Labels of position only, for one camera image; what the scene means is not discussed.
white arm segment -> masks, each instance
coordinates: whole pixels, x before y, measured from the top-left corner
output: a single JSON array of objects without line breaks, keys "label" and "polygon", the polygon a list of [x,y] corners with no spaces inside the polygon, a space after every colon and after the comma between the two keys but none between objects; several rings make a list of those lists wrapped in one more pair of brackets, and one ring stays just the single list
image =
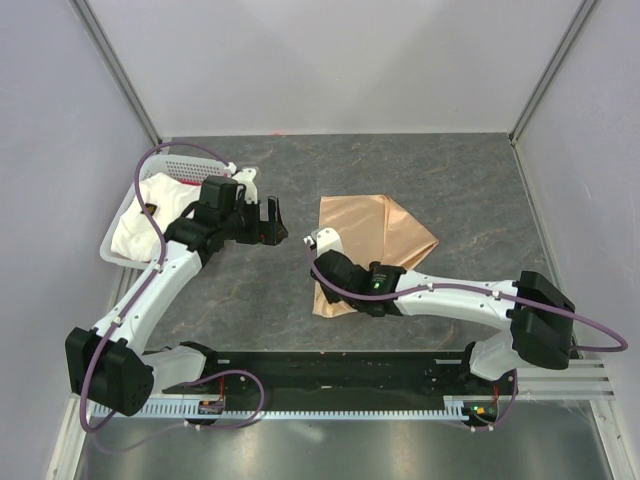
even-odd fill
[{"label": "white arm segment", "polygon": [[[149,264],[118,305],[95,324],[95,327],[98,328],[98,335],[105,334],[109,325],[154,268],[154,262]],[[154,382],[151,394],[160,393],[162,390],[182,382],[197,380],[202,374],[205,356],[192,348],[179,346],[167,352],[142,355],[151,332],[164,312],[178,292],[201,268],[202,264],[198,252],[188,251],[187,246],[181,243],[168,242],[162,273],[156,275],[122,320],[122,325],[111,336],[111,340],[114,342],[120,339],[126,340],[127,346],[136,352],[145,364],[153,367]]]},{"label": "white arm segment", "polygon": [[257,167],[243,168],[232,178],[246,187],[244,201],[247,203],[258,203],[258,189],[254,183],[258,175]]},{"label": "white arm segment", "polygon": [[[95,327],[98,335],[104,335],[113,320],[118,317],[120,310],[129,299],[138,291],[140,285],[154,270],[155,262],[149,264],[140,275],[138,281],[129,289],[120,302],[101,320]],[[151,284],[146,288],[133,308],[129,310],[126,318],[122,319],[122,325],[111,336],[111,340],[117,342],[125,339],[127,346],[142,356],[144,347],[149,340],[151,332],[158,324],[160,317],[167,310],[178,292],[182,290],[202,268],[198,252],[190,252],[187,246],[177,242],[167,243],[167,257],[162,273],[156,275]]]},{"label": "white arm segment", "polygon": [[514,368],[530,366],[513,348],[511,331],[503,330],[488,340],[476,342],[471,351],[471,373],[485,380],[498,380]]},{"label": "white arm segment", "polygon": [[[329,250],[344,254],[340,235],[330,227],[321,227],[312,232],[305,238],[305,243],[315,244],[318,257]],[[455,283],[481,287],[492,292],[518,294],[518,289],[513,285],[512,280],[498,282],[452,280],[424,275],[415,270],[409,270],[400,276],[395,291],[428,286],[431,283]],[[471,373],[478,377],[495,381],[505,372],[529,365],[512,348],[511,319],[507,317],[507,310],[515,307],[515,303],[512,301],[465,290],[425,289],[403,295],[394,300],[394,304],[402,315],[437,315],[481,323],[500,330],[488,340],[476,342],[473,347],[469,364]]]},{"label": "white arm segment", "polygon": [[[429,283],[457,283],[486,288],[516,295],[518,289],[512,280],[500,282],[470,282],[424,275],[409,270],[400,276],[396,292]],[[482,323],[498,330],[509,328],[511,320],[507,318],[507,310],[514,308],[514,302],[498,300],[491,296],[480,295],[464,290],[437,289],[403,295],[394,301],[403,315],[437,315],[440,317],[458,318],[470,322]]]}]

folded cloth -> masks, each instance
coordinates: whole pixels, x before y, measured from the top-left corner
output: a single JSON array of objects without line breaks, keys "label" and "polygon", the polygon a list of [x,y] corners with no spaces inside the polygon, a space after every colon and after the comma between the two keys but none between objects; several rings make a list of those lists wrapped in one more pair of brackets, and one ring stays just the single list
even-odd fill
[{"label": "folded cloth", "polygon": [[[198,200],[200,187],[185,185],[164,173],[140,182],[142,199],[164,232],[191,202]],[[137,262],[149,262],[160,241],[142,213],[138,200],[122,214],[111,240],[111,251]]]},{"label": "folded cloth", "polygon": [[[438,245],[429,230],[386,195],[322,197],[319,226],[334,228],[345,255],[366,269],[373,261],[412,269]],[[316,283],[314,314],[333,318],[353,311],[345,302],[330,304]]]}]

cable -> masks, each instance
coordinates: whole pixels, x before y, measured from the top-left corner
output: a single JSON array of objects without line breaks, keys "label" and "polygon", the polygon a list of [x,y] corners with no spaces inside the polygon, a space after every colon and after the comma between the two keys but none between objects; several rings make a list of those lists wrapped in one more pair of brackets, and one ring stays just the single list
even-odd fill
[{"label": "cable", "polygon": [[507,409],[504,411],[501,417],[496,418],[496,421],[491,425],[487,425],[486,427],[467,427],[466,425],[460,425],[458,423],[446,422],[447,425],[451,427],[461,428],[463,430],[468,430],[473,432],[491,432],[495,427],[500,425],[511,413],[513,410],[513,405],[516,403],[516,397],[518,396],[518,372],[517,370],[513,370],[513,390],[511,391],[511,400],[509,400],[509,405],[507,405]]},{"label": "cable", "polygon": [[249,377],[251,380],[253,380],[256,383],[256,385],[258,386],[258,390],[260,390],[260,402],[258,403],[258,407],[255,409],[253,414],[251,414],[251,416],[249,416],[245,420],[242,420],[242,421],[240,421],[238,423],[234,423],[232,425],[191,425],[188,421],[185,420],[184,422],[174,423],[174,424],[168,425],[168,426],[166,426],[164,428],[161,428],[160,430],[157,430],[157,431],[153,432],[148,437],[143,438],[142,440],[139,440],[139,441],[135,442],[134,444],[129,445],[128,447],[118,448],[116,450],[112,450],[110,448],[105,447],[104,445],[102,445],[98,441],[98,438],[95,437],[95,436],[93,437],[93,443],[95,444],[96,448],[101,453],[104,453],[105,455],[117,455],[117,454],[120,454],[120,453],[130,452],[131,450],[133,450],[135,448],[138,448],[138,447],[144,445],[147,442],[150,442],[154,438],[157,438],[160,435],[163,435],[163,434],[165,434],[167,432],[170,432],[170,431],[175,430],[175,429],[180,428],[180,427],[189,427],[189,426],[191,426],[191,427],[196,428],[197,430],[203,430],[203,429],[207,429],[207,430],[214,430],[214,429],[216,429],[216,430],[234,430],[234,429],[237,429],[237,428],[245,427],[245,426],[253,423],[253,421],[258,417],[258,415],[260,415],[262,413],[262,409],[264,408],[264,402],[265,402],[264,385],[262,385],[262,382],[260,381],[260,379],[258,377],[256,377],[253,373],[247,372],[245,370],[225,370],[224,372],[216,373],[214,375],[210,375],[208,377],[201,378],[201,379],[196,380],[194,382],[183,383],[180,386],[192,387],[192,386],[195,386],[195,385],[200,385],[202,383],[210,382],[211,380],[215,380],[216,378],[224,378],[225,375],[247,376],[247,377]]},{"label": "cable", "polygon": [[[311,248],[311,244],[307,243],[309,258],[311,260],[311,271],[316,276],[318,281],[322,283],[324,286],[330,288],[334,292],[342,295],[343,297],[352,298],[354,300],[361,300],[366,302],[381,302],[386,300],[395,300],[403,295],[409,295],[416,292],[423,292],[425,290],[433,291],[438,289],[452,289],[452,290],[464,290],[467,292],[478,293],[481,295],[494,296],[494,291],[489,290],[488,288],[476,287],[473,285],[463,285],[460,283],[432,283],[429,285],[419,285],[417,287],[407,288],[405,290],[400,290],[394,293],[386,293],[384,295],[361,295],[359,293],[349,292],[348,290],[344,290],[337,285],[334,285],[329,280],[326,279],[324,275],[318,270],[318,267],[315,265],[315,259],[313,257],[313,249]],[[583,317],[582,315],[578,315],[577,313],[570,312],[568,310],[564,310],[562,308],[553,307],[551,305],[547,305],[540,302],[535,302],[533,300],[528,300],[526,298],[521,298],[516,295],[510,295],[503,292],[496,292],[497,299],[505,299],[515,303],[519,303],[520,305],[525,305],[532,308],[537,308],[539,310],[544,310],[549,313],[553,313],[556,315],[561,315],[566,318],[570,318],[571,320],[575,320],[577,322],[588,325],[591,328],[595,328],[596,330],[608,335],[609,337],[616,340],[619,345],[616,347],[593,347],[588,345],[573,345],[571,347],[572,350],[579,350],[583,352],[624,352],[627,348],[629,348],[629,343],[624,339],[622,335],[615,332],[614,330],[606,327],[594,320],[591,320],[587,317]]]},{"label": "cable", "polygon": [[494,385],[493,386],[493,400],[491,400],[491,404],[489,405],[489,408],[493,407],[494,405],[497,405],[499,399],[500,399],[500,390],[498,389],[497,385]]},{"label": "cable", "polygon": [[182,141],[165,142],[165,143],[160,143],[158,145],[155,145],[149,148],[146,152],[144,152],[142,157],[140,157],[140,160],[138,160],[138,164],[136,165],[135,173],[133,176],[133,188],[135,190],[138,204],[140,205],[140,208],[142,208],[142,213],[144,213],[145,217],[147,217],[147,220],[149,220],[151,227],[156,232],[156,235],[160,240],[160,255],[158,256],[156,268],[151,271],[149,276],[147,276],[144,282],[142,282],[142,284],[140,285],[140,288],[136,290],[136,292],[131,296],[129,301],[122,308],[116,320],[113,323],[111,323],[111,325],[105,332],[104,336],[100,339],[100,343],[98,343],[98,346],[96,347],[95,351],[93,352],[93,356],[89,361],[89,366],[87,367],[87,371],[84,375],[84,380],[82,381],[82,389],[80,391],[80,425],[82,426],[82,429],[87,433],[96,433],[97,431],[99,431],[109,422],[109,420],[111,420],[111,418],[113,418],[113,415],[115,414],[115,412],[110,412],[109,415],[107,415],[96,426],[89,425],[89,421],[87,420],[87,401],[89,398],[89,387],[91,385],[91,379],[93,378],[93,372],[95,371],[96,364],[98,363],[98,359],[102,354],[102,350],[104,350],[104,347],[106,346],[107,342],[109,341],[113,333],[116,331],[116,328],[118,328],[118,326],[122,324],[122,321],[124,321],[127,313],[129,313],[129,310],[131,310],[133,305],[138,301],[140,296],[144,293],[144,291],[147,289],[149,284],[156,277],[156,275],[160,271],[159,267],[161,267],[162,264],[164,263],[164,259],[167,254],[167,243],[164,239],[164,232],[162,232],[162,230],[160,229],[156,221],[151,216],[151,213],[149,212],[149,209],[147,209],[147,207],[145,206],[144,199],[142,198],[142,193],[140,191],[140,172],[142,171],[142,166],[144,165],[144,162],[146,162],[147,159],[151,157],[154,153],[159,152],[161,149],[165,147],[172,147],[172,146],[178,146],[178,145],[196,148],[198,150],[208,153],[209,155],[213,156],[216,160],[219,160],[225,165],[229,165],[229,162],[216,151],[207,147],[203,147],[201,145],[197,145],[195,143],[182,142]]},{"label": "cable", "polygon": [[482,418],[480,415],[478,415],[477,413],[472,413],[472,415],[477,418],[478,420],[480,420],[482,423],[486,424],[486,425],[491,425],[493,426],[493,422],[491,422],[490,420],[485,420],[484,418]]},{"label": "cable", "polygon": [[196,428],[205,429],[205,430],[235,430],[237,428],[245,427],[251,423],[262,413],[262,409],[264,408],[265,401],[265,393],[264,386],[262,382],[256,377],[253,373],[246,372],[244,370],[226,370],[224,372],[216,373],[214,375],[209,375],[208,377],[202,378],[200,380],[196,380],[195,382],[186,382],[180,384],[182,387],[192,387],[194,385],[200,385],[201,383],[210,382],[211,380],[215,380],[216,378],[224,377],[225,375],[246,375],[251,380],[253,380],[256,385],[258,385],[258,389],[260,390],[260,402],[258,403],[258,407],[255,411],[246,419],[241,422],[234,423],[233,425],[198,425]]}]

white plastic basket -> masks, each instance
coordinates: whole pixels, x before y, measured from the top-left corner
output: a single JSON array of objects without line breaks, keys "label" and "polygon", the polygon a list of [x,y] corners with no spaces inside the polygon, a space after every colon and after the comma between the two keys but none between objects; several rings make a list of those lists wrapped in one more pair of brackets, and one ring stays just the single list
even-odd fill
[{"label": "white plastic basket", "polygon": [[[235,173],[235,170],[236,167],[233,163],[226,166],[218,160],[185,157],[183,155],[160,154],[147,159],[145,164],[142,166],[140,180],[145,180],[156,173],[165,173],[179,181],[200,184],[209,175],[231,176]],[[115,263],[116,265],[144,270],[147,268],[147,263],[135,262],[111,251],[111,240],[113,238],[113,233],[118,226],[120,216],[127,210],[127,208],[129,208],[129,205],[131,205],[134,198],[135,192],[133,184],[131,184],[129,191],[120,204],[120,208],[118,208],[118,211],[116,212],[116,216],[109,226],[109,230],[107,231],[104,240],[102,240],[102,244],[100,245],[100,256],[103,260]]]}]

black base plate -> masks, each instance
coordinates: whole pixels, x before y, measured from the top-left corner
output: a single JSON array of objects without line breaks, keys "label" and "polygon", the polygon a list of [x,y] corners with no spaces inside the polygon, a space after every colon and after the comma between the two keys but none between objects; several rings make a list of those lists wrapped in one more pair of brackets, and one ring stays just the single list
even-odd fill
[{"label": "black base plate", "polygon": [[[265,411],[440,410],[443,396],[491,397],[494,385],[502,394],[512,391],[509,374],[496,382],[462,374],[463,357],[464,352],[217,352],[204,376],[229,369],[253,373],[265,387]],[[258,388],[249,378],[229,375],[224,389],[227,410],[258,404]],[[218,392],[217,381],[166,391]]]}]

